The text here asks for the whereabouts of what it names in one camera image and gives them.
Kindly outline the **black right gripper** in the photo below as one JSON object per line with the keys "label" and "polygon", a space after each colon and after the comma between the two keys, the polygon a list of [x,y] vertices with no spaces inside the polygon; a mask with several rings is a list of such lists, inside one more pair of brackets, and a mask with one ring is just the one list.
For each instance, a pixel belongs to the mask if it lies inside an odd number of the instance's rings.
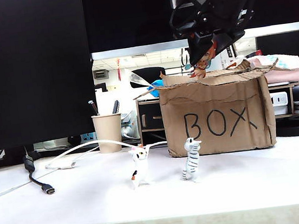
{"label": "black right gripper", "polygon": [[196,63],[217,44],[216,55],[245,35],[243,30],[251,18],[254,0],[196,0],[198,31],[190,33],[190,64]]}

